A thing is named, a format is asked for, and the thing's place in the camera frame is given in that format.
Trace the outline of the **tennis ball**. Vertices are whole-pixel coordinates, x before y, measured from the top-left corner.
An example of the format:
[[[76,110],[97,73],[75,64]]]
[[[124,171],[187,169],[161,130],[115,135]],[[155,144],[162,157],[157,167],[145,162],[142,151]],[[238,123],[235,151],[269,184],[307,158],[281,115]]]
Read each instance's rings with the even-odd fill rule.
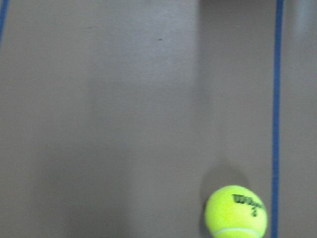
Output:
[[[264,203],[254,192],[228,185],[208,198],[204,221],[214,238],[262,238],[268,218]]]

